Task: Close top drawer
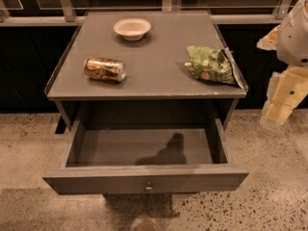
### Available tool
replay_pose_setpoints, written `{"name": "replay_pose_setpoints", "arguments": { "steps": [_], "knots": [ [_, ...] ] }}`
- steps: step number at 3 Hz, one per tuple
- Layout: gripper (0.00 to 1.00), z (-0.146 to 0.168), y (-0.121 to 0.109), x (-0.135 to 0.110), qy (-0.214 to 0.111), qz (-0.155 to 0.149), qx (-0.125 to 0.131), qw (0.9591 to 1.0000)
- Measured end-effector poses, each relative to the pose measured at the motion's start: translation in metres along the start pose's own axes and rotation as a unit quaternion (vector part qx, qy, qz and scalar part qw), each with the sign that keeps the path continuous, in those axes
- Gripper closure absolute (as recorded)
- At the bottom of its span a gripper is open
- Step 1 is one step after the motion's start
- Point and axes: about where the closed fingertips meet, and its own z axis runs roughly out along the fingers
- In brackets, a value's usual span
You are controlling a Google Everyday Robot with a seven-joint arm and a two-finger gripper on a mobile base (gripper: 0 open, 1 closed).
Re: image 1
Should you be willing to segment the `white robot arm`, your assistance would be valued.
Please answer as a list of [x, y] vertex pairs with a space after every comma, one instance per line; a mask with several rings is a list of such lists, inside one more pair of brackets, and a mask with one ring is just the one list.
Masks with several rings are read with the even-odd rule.
[[308, 95], [308, 0], [298, 0], [283, 21], [261, 38], [257, 47], [275, 50], [287, 68], [273, 72], [260, 123], [267, 129], [283, 125]]

